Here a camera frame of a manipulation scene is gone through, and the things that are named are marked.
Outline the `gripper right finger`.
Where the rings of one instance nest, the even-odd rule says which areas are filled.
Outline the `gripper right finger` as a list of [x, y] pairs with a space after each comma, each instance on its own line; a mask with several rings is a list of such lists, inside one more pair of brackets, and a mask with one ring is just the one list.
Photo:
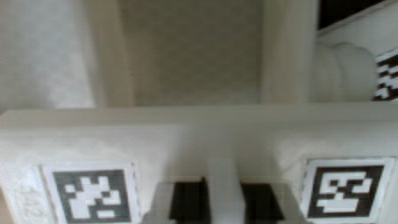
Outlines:
[[244, 183], [246, 224], [278, 224], [285, 214], [278, 203], [274, 190], [265, 183]]

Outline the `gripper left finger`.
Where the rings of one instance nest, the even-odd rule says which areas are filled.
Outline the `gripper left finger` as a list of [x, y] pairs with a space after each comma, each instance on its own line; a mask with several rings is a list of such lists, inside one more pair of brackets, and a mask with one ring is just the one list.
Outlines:
[[169, 219], [176, 221], [176, 224], [210, 224], [206, 179], [175, 184]]

